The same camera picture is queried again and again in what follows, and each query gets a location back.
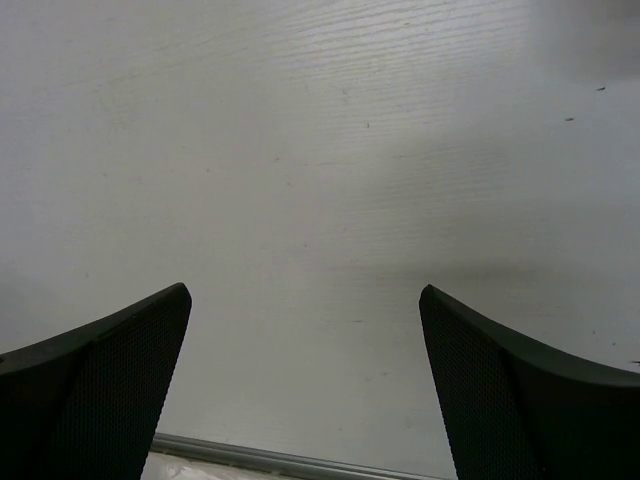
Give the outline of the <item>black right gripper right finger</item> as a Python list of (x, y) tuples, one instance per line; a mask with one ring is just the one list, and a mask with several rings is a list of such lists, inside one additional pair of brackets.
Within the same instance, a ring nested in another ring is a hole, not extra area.
[(548, 346), (432, 285), (419, 311), (458, 478), (638, 478), (638, 374)]

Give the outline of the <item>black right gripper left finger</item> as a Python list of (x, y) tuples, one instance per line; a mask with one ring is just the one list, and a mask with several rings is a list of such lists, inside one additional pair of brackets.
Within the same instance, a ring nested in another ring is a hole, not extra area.
[(191, 306), (177, 283), (2, 354), (2, 478), (140, 478)]

